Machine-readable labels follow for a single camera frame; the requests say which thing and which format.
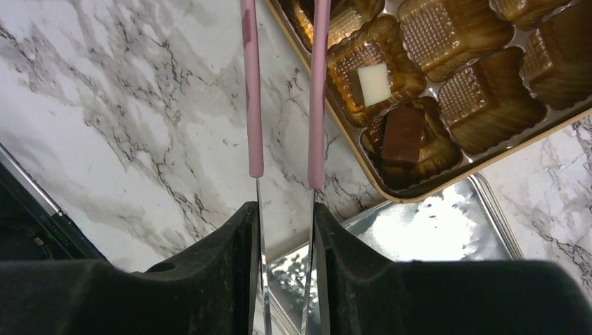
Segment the white chocolate piece front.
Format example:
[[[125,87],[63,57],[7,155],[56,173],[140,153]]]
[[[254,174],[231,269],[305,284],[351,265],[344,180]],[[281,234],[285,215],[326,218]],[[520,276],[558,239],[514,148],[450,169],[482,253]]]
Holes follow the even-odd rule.
[[[348,74],[356,104],[369,107],[390,98],[391,89],[386,64],[352,69]]]

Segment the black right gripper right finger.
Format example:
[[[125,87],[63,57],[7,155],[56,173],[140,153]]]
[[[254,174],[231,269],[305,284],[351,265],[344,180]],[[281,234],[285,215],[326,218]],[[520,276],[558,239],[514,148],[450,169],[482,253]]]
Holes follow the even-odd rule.
[[[544,261],[394,262],[314,205],[324,334],[590,334],[591,306]]]

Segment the brown chocolate apart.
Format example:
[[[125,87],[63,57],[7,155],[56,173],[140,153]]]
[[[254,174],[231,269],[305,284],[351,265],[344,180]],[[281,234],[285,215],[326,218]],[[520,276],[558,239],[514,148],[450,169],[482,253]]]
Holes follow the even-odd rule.
[[[399,107],[387,114],[380,153],[384,164],[408,169],[413,169],[417,165],[424,123],[423,109]]]

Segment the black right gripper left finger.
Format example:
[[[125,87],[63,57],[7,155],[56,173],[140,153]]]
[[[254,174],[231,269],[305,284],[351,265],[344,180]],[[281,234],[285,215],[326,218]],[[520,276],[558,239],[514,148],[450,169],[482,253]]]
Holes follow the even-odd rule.
[[[147,271],[100,260],[1,263],[2,334],[250,334],[256,202]]]

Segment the pink silicone tongs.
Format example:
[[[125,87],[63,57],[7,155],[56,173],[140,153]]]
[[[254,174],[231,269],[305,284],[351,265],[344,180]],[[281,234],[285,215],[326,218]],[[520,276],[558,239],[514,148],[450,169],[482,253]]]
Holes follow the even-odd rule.
[[[241,1],[242,45],[246,89],[246,132],[249,153],[249,174],[256,182],[256,195],[261,195],[260,178],[264,174],[262,145],[262,110],[260,102],[260,57],[256,5],[254,1]],[[330,25],[330,1],[315,1],[313,16],[313,47],[311,58],[311,88],[309,94],[309,140],[307,178],[312,191],[311,202],[316,203],[318,191],[323,187],[325,143],[325,96],[327,73],[327,42]],[[315,255],[315,218],[309,220],[308,262],[305,268],[302,321],[300,333],[307,332],[311,312],[311,277]],[[270,305],[268,266],[262,221],[258,222],[258,267],[262,296],[263,322],[266,334],[271,334],[272,315]]]

